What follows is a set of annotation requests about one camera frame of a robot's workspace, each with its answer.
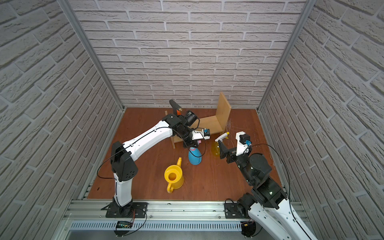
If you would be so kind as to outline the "yellow transparent spray bottle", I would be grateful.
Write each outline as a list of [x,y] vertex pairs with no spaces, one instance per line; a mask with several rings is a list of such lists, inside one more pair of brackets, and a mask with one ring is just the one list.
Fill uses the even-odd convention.
[[215,157],[219,157],[220,156],[220,147],[219,147],[219,141],[222,141],[224,139],[228,139],[228,135],[230,133],[229,132],[224,132],[223,134],[221,134],[219,137],[217,137],[215,139],[215,141],[213,142],[212,144],[212,147],[211,147],[211,152],[212,154],[215,156]]

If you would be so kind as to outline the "light blue egg spray bottle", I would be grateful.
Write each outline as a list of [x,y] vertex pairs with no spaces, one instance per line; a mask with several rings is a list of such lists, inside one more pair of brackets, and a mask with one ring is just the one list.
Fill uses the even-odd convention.
[[189,162],[194,166],[202,162],[202,154],[197,148],[189,148]]

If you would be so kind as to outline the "blue pressure sprayer grey handle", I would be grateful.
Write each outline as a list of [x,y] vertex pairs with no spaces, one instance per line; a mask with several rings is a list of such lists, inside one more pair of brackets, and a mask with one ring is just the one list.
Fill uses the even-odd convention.
[[175,100],[173,100],[173,99],[170,99],[169,103],[170,103],[170,105],[171,105],[171,107],[173,109],[173,114],[176,115],[176,116],[181,115],[182,110],[183,110],[182,107],[179,104],[177,104],[175,102]]

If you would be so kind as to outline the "yellow watering can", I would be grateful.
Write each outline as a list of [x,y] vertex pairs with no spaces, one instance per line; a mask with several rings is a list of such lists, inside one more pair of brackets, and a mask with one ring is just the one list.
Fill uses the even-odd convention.
[[174,190],[177,190],[182,187],[184,184],[184,175],[182,166],[182,158],[179,157],[175,165],[171,165],[166,168],[164,177],[168,183],[167,192],[171,194]]

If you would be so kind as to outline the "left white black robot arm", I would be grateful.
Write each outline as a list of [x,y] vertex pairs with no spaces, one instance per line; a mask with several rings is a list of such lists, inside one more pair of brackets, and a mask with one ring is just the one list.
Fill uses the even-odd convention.
[[113,144],[115,153],[111,156],[111,167],[115,180],[115,195],[113,203],[119,210],[132,208],[132,182],[138,173],[135,161],[147,150],[159,142],[178,136],[184,143],[184,148],[196,148],[199,141],[205,138],[206,130],[197,131],[191,128],[197,116],[188,111],[186,116],[168,114],[154,127],[143,134],[123,144]]

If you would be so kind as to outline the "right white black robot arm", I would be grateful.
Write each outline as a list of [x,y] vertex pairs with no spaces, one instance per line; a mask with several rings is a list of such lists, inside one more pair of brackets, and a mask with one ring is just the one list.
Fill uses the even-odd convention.
[[244,218],[256,222],[275,240],[315,240],[317,237],[297,215],[287,193],[270,177],[272,171],[262,154],[252,154],[249,140],[240,140],[228,149],[218,141],[220,158],[235,163],[252,187],[236,202],[225,204],[227,218]]

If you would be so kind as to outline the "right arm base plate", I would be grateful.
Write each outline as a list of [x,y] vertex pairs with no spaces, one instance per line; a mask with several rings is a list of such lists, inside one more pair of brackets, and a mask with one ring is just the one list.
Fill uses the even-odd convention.
[[224,203],[226,219],[247,219],[246,208],[237,202]]

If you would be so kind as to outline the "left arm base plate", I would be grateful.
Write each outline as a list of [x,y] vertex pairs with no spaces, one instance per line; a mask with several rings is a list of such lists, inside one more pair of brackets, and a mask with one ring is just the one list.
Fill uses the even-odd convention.
[[146,217],[146,210],[148,203],[146,202],[132,202],[124,207],[120,207],[116,202],[109,203],[102,210],[106,210],[106,218],[139,218]]

